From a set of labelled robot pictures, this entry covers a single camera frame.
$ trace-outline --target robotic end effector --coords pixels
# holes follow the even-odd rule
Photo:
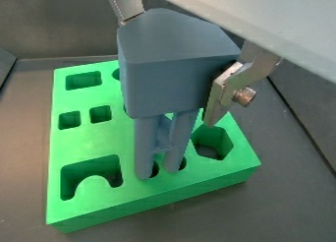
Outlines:
[[[281,62],[280,56],[245,41],[239,61],[212,82],[204,114],[204,122],[208,127],[212,127],[221,119],[233,102],[244,107],[249,105],[256,92],[248,86],[267,78]]]
[[[128,23],[119,29],[121,85],[125,111],[133,118],[135,126],[135,174],[139,179],[147,179],[152,172],[153,155],[159,152],[165,152],[165,170],[179,171],[199,109],[205,106],[205,101],[209,102],[204,121],[211,127],[223,117],[233,100],[248,105],[255,92],[247,86],[268,76],[279,63],[279,57],[263,51],[255,44],[245,43],[239,62],[212,82],[208,99],[211,70],[221,68],[240,54],[225,34],[220,37],[212,36],[213,33],[223,32],[219,27],[200,20],[191,20],[168,10],[148,11],[143,14],[141,0],[111,0],[111,4],[121,26]],[[169,18],[169,25],[165,24],[167,19],[159,19],[161,16]],[[167,38],[165,31],[169,27],[172,30]],[[183,46],[181,42],[176,44],[175,36],[189,33],[191,27],[195,31],[204,31],[207,28],[205,35],[211,41],[199,39],[199,47],[187,39]],[[204,54],[195,56],[195,51]],[[271,64],[264,65],[268,60],[272,60]],[[164,115],[168,112],[173,112],[172,120]]]

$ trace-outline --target arch-shaped cutout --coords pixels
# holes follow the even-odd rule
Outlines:
[[[60,199],[63,201],[73,198],[80,182],[92,175],[104,177],[112,188],[120,187],[124,179],[119,156],[112,154],[61,167]]]
[[[219,127],[209,128],[203,125],[192,134],[192,142],[197,154],[216,160],[224,160],[233,149],[233,142]]]

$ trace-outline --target green foam block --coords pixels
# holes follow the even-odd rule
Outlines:
[[[200,113],[180,171],[168,173],[157,154],[152,178],[137,180],[132,130],[119,61],[55,70],[45,222],[60,231],[240,183],[260,166],[231,114],[209,129]]]

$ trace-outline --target square hole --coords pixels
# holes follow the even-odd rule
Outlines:
[[[100,72],[89,72],[69,75],[65,78],[65,89],[68,91],[76,89],[85,89],[101,84],[101,73]]]
[[[93,107],[89,109],[91,123],[100,123],[112,120],[109,105]]]
[[[80,111],[65,112],[59,115],[57,128],[64,130],[80,126]]]

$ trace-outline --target hexagonal hole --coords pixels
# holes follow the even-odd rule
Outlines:
[[[115,80],[120,80],[121,79],[121,73],[120,73],[120,69],[116,69],[115,72],[112,73],[112,77]]]
[[[96,124],[112,120],[111,106],[104,105],[89,109],[91,123]]]
[[[233,149],[233,142],[219,127],[203,125],[192,134],[192,142],[199,156],[216,160],[224,160]]]
[[[65,112],[59,114],[57,128],[59,130],[76,128],[81,124],[80,122],[80,111]]]

